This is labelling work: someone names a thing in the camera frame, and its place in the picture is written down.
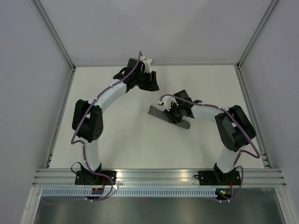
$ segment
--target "black mounting bracket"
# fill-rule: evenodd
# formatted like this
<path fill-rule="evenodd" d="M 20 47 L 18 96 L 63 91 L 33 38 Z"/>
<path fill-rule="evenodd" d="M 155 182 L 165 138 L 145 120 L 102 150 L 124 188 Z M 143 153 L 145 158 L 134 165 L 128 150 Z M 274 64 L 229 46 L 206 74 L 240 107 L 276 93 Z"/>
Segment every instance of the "black mounting bracket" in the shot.
<path fill-rule="evenodd" d="M 95 170 L 95 173 L 101 173 L 109 176 L 112 179 L 113 185 L 116 181 L 116 171 L 101 170 L 101 166 Z M 81 170 L 77 171 L 75 185 L 105 185 L 111 186 L 111 182 L 106 177 L 92 174 L 88 169 L 81 166 Z"/>
<path fill-rule="evenodd" d="M 241 184 L 240 173 L 236 169 L 223 174 L 221 178 L 215 174 L 214 170 L 198 171 L 198 175 L 194 175 L 194 178 L 199 180 L 200 186 L 230 186 L 231 183 L 235 186 Z"/>

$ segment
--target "purple cable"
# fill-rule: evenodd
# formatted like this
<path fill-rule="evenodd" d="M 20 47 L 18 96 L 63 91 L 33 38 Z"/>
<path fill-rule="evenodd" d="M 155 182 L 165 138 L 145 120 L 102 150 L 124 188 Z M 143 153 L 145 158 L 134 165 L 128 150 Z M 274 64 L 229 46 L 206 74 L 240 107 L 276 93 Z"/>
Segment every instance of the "purple cable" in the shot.
<path fill-rule="evenodd" d="M 185 99 L 183 99 L 183 98 L 176 97 L 176 96 L 171 95 L 171 94 L 165 94 L 165 95 L 162 95 L 162 96 L 160 97 L 159 101 L 162 101 L 162 99 L 163 99 L 164 97 L 166 97 L 166 96 L 174 97 L 174 98 L 176 98 L 176 99 L 182 100 L 182 101 L 184 101 L 184 102 L 186 102 L 186 103 L 189 103 L 189 104 L 192 104 L 192 105 L 196 105 L 196 106 L 208 106 L 208 107 L 216 108 L 216 109 L 219 109 L 219 110 L 225 112 L 225 113 L 229 116 L 229 118 L 235 123 L 235 125 L 236 125 L 236 126 L 240 129 L 240 131 L 243 133 L 243 135 L 245 136 L 245 138 L 247 139 L 247 141 L 250 143 L 250 145 L 253 147 L 253 149 L 254 149 L 254 151 L 255 151 L 255 153 L 256 153 L 256 155 L 254 155 L 254 154 L 252 154 L 251 152 L 248 152 L 248 151 L 246 151 L 246 150 L 241 149 L 241 150 L 240 150 L 240 153 L 238 154 L 238 156 L 237 156 L 237 158 L 236 158 L 236 160 L 234 161 L 234 165 L 237 164 L 237 162 L 238 162 L 238 160 L 239 160 L 239 158 L 240 158 L 240 156 L 241 156 L 241 153 L 247 153 L 247 154 L 251 155 L 252 157 L 254 157 L 254 158 L 256 158 L 256 159 L 261 158 L 260 152 L 258 151 L 257 147 L 253 144 L 252 140 L 251 140 L 250 137 L 247 135 L 247 133 L 244 131 L 244 129 L 241 127 L 241 125 L 239 125 L 239 123 L 233 118 L 233 116 L 232 116 L 229 112 L 227 112 L 226 110 L 224 110 L 223 108 L 220 108 L 220 107 L 215 106 L 215 105 L 212 105 L 212 104 L 198 104 L 198 103 L 194 103 L 194 102 L 185 100 Z"/>
<path fill-rule="evenodd" d="M 89 166 L 89 164 L 88 164 L 88 161 L 87 161 L 87 159 L 86 159 L 85 143 L 84 143 L 82 140 L 76 140 L 76 141 L 75 141 L 75 137 L 77 136 L 77 133 L 78 133 L 80 127 L 82 126 L 85 117 L 86 117 L 86 116 L 88 115 L 88 113 L 90 112 L 92 106 L 98 101 L 98 99 L 99 99 L 99 98 L 100 98 L 100 97 L 101 97 L 107 90 L 113 88 L 114 86 L 118 85 L 119 83 L 121 83 L 122 81 L 124 81 L 126 78 L 128 78 L 128 77 L 135 71 L 135 69 L 137 68 L 137 66 L 138 66 L 138 64 L 139 64 L 139 61 L 140 61 L 140 57 L 142 57 L 142 56 L 143 56 L 143 54 L 141 53 L 141 51 L 139 51 L 138 59 L 137 59 L 137 62 L 136 62 L 136 64 L 135 64 L 135 66 L 133 67 L 133 69 L 132 69 L 132 70 L 131 70 L 131 71 L 130 71 L 124 78 L 122 78 L 121 80 L 119 80 L 119 81 L 117 81 L 116 83 L 112 84 L 112 86 L 107 87 L 107 88 L 104 89 L 99 95 L 97 95 L 97 99 L 94 99 L 93 102 L 92 102 L 92 103 L 90 104 L 90 106 L 88 107 L 88 109 L 86 110 L 85 114 L 83 115 L 82 119 L 80 120 L 80 122 L 79 122 L 79 124 L 78 124 L 78 126 L 77 126 L 77 128 L 76 128 L 76 130 L 75 130 L 75 133 L 74 133 L 74 135 L 73 135 L 73 137 L 72 137 L 72 139 L 71 139 L 71 144 L 72 144 L 72 145 L 74 145 L 74 144 L 76 144 L 76 143 L 81 143 L 81 144 L 83 145 L 83 157 L 84 157 L 85 164 L 86 164 L 87 168 L 89 169 L 89 171 L 90 171 L 92 174 L 106 177 L 106 178 L 111 182 L 111 189 L 110 189 L 110 191 L 108 192 L 108 194 L 105 195 L 104 197 L 99 198 L 99 199 L 94 199 L 93 201 L 102 201 L 102 200 L 105 200 L 106 198 L 108 198 L 109 195 L 111 194 L 112 190 L 113 190 L 113 181 L 112 181 L 112 179 L 111 179 L 109 176 L 107 176 L 107 175 L 105 175 L 105 174 L 101 174 L 101 173 L 96 173 L 96 172 L 94 172 L 94 171 L 90 168 L 90 166 Z"/>

